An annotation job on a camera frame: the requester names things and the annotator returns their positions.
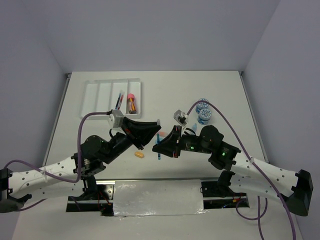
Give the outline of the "orange highlighter cap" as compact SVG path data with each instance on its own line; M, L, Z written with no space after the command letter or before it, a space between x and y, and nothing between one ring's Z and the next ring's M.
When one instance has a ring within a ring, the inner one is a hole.
M134 156L140 159L143 159L145 157L144 153L140 152L140 151L136 151L134 153Z

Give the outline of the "pink capped crayon tube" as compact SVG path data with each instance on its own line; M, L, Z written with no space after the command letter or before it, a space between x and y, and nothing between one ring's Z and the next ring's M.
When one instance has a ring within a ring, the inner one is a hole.
M136 114L137 113L136 98L133 93L129 93L127 95L127 106L128 106L128 113L129 114Z

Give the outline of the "red gel pen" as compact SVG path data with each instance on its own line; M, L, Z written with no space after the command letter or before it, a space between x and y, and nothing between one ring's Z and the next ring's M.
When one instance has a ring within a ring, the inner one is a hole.
M119 99L119 102L118 102L118 105L117 105L117 110L120 110L120 108L121 108L124 95L125 95L124 92L122 92L121 95L120 95L120 99Z

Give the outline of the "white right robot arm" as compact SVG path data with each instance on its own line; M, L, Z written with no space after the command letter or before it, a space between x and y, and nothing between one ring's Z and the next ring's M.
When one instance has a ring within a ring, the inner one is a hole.
M212 125L203 127L199 135L183 134L182 128L175 125L152 150L170 158L178 158L182 151L209 154L209 163L222 171L217 182L221 195L246 193L284 201L291 213L302 217L308 215L314 189L308 171L286 170L249 158L223 138Z

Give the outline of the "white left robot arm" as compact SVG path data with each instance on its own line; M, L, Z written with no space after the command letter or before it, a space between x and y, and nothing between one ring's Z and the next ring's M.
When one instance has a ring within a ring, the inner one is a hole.
M88 200L95 198L98 193L95 174L104 171L107 165L131 146L143 150L161 129L161 125L156 121L134 121L110 111L107 114L110 128L119 130L115 135L111 135L110 140L91 135L82 142L81 134L85 121L81 120L77 134L77 151L72 156L44 167L35 167L25 161L16 160L16 163L30 168L22 172L14 172L5 165L0 171L1 213L24 211L25 204L35 201L37 195L41 195L43 199L59 195L70 196L79 181L83 182L80 194Z

